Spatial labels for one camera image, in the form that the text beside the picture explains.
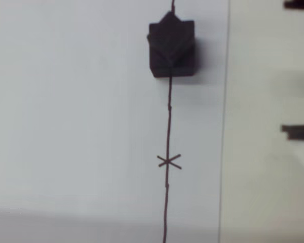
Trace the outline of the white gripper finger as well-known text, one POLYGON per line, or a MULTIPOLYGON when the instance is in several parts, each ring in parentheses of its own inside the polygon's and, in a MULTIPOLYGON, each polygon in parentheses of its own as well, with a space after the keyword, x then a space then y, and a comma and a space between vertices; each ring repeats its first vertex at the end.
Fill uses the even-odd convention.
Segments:
POLYGON ((281 131, 287 133, 288 140, 304 141, 304 125, 281 125, 281 131))
POLYGON ((304 0, 284 1, 283 6, 286 9, 304 10, 304 0))

